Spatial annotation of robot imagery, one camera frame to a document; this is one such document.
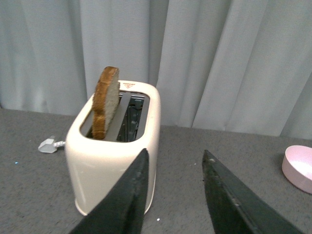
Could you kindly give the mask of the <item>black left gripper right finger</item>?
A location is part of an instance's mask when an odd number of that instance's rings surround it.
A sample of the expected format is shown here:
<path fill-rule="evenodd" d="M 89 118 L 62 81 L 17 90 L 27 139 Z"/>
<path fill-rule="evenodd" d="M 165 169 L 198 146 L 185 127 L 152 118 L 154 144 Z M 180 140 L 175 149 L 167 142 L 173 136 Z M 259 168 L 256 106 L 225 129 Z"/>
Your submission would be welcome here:
<path fill-rule="evenodd" d="M 299 234 L 211 152 L 204 151 L 203 182 L 216 234 Z"/>

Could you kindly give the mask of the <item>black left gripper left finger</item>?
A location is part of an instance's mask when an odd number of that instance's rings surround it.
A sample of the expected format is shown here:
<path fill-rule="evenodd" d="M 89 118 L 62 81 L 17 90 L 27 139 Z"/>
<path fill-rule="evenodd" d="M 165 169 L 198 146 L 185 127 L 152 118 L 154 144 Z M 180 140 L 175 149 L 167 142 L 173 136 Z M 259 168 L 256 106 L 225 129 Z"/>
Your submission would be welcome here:
<path fill-rule="evenodd" d="M 148 180 L 149 154 L 142 149 L 108 195 L 70 233 L 141 233 Z"/>

